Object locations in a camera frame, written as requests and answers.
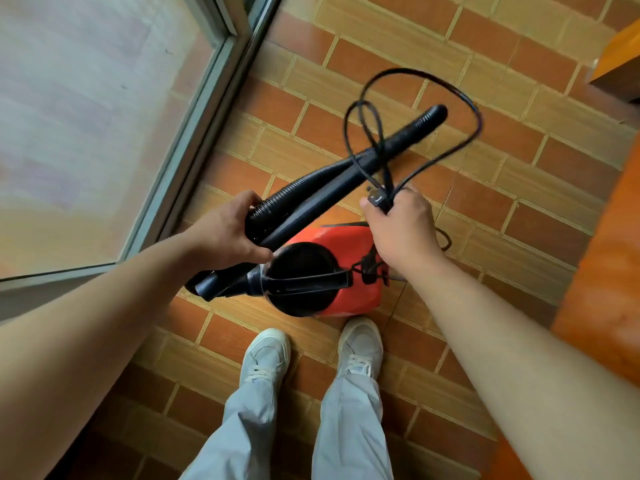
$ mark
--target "forearm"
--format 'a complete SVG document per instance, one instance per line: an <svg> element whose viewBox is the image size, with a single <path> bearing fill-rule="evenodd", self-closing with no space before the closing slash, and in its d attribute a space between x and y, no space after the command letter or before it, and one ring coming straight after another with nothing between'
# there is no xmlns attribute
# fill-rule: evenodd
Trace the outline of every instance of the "forearm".
<svg viewBox="0 0 640 480"><path fill-rule="evenodd" d="M413 263L405 276L534 478L637 477L638 389L448 260Z"/></svg>
<svg viewBox="0 0 640 480"><path fill-rule="evenodd" d="M195 261L172 237L0 329L0 477L48 473Z"/></svg>

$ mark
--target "light blue pants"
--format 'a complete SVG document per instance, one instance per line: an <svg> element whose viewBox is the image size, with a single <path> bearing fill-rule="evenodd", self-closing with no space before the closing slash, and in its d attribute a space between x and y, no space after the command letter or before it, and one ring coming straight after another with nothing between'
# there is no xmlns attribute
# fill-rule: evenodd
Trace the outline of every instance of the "light blue pants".
<svg viewBox="0 0 640 480"><path fill-rule="evenodd" d="M222 425L180 478L268 480L276 404L267 381L243 383L227 400ZM336 378L322 402L312 478L392 479L381 419L375 380L355 374Z"/></svg>

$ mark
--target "vacuum cleaner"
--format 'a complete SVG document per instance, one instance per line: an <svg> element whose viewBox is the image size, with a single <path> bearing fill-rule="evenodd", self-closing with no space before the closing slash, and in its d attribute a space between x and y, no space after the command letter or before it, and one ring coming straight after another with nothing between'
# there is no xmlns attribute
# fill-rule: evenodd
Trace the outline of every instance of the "vacuum cleaner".
<svg viewBox="0 0 640 480"><path fill-rule="evenodd" d="M389 161L430 135L447 118L442 104L430 107L393 135L385 137L380 115L365 99L367 90L382 77L409 74L439 84L462 99L474 113L474 133L405 177L395 185ZM371 147L354 154L347 135L348 119L358 118ZM365 122L364 110L375 120L376 139ZM185 285L206 301L213 298L264 296L279 311L294 317L364 314L380 304L382 286L389 286L388 266L376 252L368 224L355 222L308 227L333 205L365 181L371 184L369 201L387 213L397 193L421 171L471 143L482 131L483 118L467 95L452 84L420 70L394 68L368 81L360 98L352 103L343 120L342 133L348 157L315 170L286 185L252 208L245 220L245 234L257 245L274 251L267 264L240 263L219 271L201 271ZM375 179L380 173L382 182ZM450 238L441 230L448 243Z"/></svg>

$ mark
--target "black cable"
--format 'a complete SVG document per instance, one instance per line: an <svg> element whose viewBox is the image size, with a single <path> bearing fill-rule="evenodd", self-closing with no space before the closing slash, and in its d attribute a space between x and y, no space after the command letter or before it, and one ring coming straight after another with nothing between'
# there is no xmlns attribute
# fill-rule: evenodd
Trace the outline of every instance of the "black cable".
<svg viewBox="0 0 640 480"><path fill-rule="evenodd" d="M394 186L394 183L393 183L393 180L392 180L392 177L391 177L391 171L389 170L389 167L388 167L387 159L385 158L385 154L384 154L384 151L385 151L384 150L384 148L385 148L385 136L384 136L384 132L383 132L383 128L382 128L382 119L380 119L380 114L378 113L378 110L375 107L375 105L371 101L367 101L365 99L365 95L367 94L367 91L369 90L370 87L372 87L372 85L376 81L382 79L383 77L386 77L388 75L393 75L393 74L414 75L414 76L417 76L417 77L421 77L423 79L430 80L431 82L436 83L439 86L442 86L443 88L445 88L449 92L455 94L457 97L462 99L462 101L464 101L464 103L467 104L467 106L469 106L471 111L474 113L474 116L476 117L476 122L477 122L476 130L468 138L462 140L459 144L453 146L452 148L448 149L447 151L439 154L436 158L434 158L432 160L429 160L429 161L425 162L424 164L420 165L420 167L418 167L414 171L412 171L411 174L409 174L409 176L405 177L402 181L400 181L400 183L398 185L395 185L395 186ZM376 122L376 131L378 133L378 140L376 140L373 137L373 134L372 134L371 130L367 126L367 122L366 122L366 120L364 118L364 108L365 107L373 115L373 118L374 118L374 120ZM371 144L371 147L374 149L374 151L376 153L376 156L382 161L381 168L382 168L383 185L381 185L379 183L379 181L377 181L371 174L369 174L366 170L364 170L362 165L360 165L360 162L358 161L358 159L354 155L353 149L352 149L351 144L349 142L349 135L348 135L349 116L351 115L353 110L356 109L356 108L358 109L358 119L360 120L360 124L362 125L362 129L364 130L364 133L367 136L367 139L369 140L369 142ZM388 201L389 207L392 207L393 203L394 203L394 198L396 197L398 192L400 192L400 190L402 190L403 187L413 177L418 175L420 172L423 172L424 170L428 169L430 166L435 165L439 161L444 160L444 158L446 158L446 157L452 155L453 153L461 150L466 145L470 144L482 132L483 124L484 124L484 122L483 122L482 113L480 113L478 108L476 108L475 104L473 103L473 101L471 101L469 96L464 94L457 87L455 87L452 84L448 83L446 80L440 79L439 77L436 77L433 74L429 74L428 72L424 72L424 71L421 71L421 70L418 70L418 69L409 69L409 68L399 67L399 68L387 69L387 70L384 70L382 72L379 72L378 74L373 76L364 85L364 87L362 88L362 92L360 93L360 99L358 99L357 101L354 101L353 103L351 103L350 106L347 108L347 112L345 113L344 119L342 120L342 136L344 138L344 144L345 144L345 146L347 148L347 154L348 154L349 160L351 160L353 165L355 165L355 167L361 172L361 174L363 174L363 176L375 188L379 189L383 193L383 195L386 197L386 199ZM442 229L439 229L437 227L435 229L436 229L437 232L441 233L444 236L444 238L447 240L446 245L443 248L441 248L442 251L444 252L444 251L448 250L451 247L452 240L451 240L450 236L446 232L444 232ZM356 272L356 273L365 274L362 269L357 269L356 266L361 266L362 267L363 262L365 261L365 259L367 257L371 256L372 253L373 253L373 256L375 256L375 252L376 252L376 248L375 248L375 246L373 246L372 249L370 250L369 254L367 256L365 256L363 259L361 259L361 261L359 261L356 264L354 264L351 267L351 270ZM375 272L375 270L377 270L377 268L379 268L383 264L384 263L382 261L377 262L375 264L375 266L373 266L373 268L370 271L372 273ZM379 277L379 278L388 278L388 276L381 276L379 274L376 274L376 276Z"/></svg>

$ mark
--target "sneaker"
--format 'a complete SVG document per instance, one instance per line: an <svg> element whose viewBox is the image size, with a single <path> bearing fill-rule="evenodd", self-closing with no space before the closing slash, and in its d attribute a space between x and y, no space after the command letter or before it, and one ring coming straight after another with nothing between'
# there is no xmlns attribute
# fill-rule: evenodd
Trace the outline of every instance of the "sneaker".
<svg viewBox="0 0 640 480"><path fill-rule="evenodd" d="M382 339L368 318L347 322L338 341L338 377L359 374L377 379L382 364Z"/></svg>
<svg viewBox="0 0 640 480"><path fill-rule="evenodd" d="M277 328L261 331L244 353L240 385L244 382L269 381L277 388L289 368L291 345Z"/></svg>

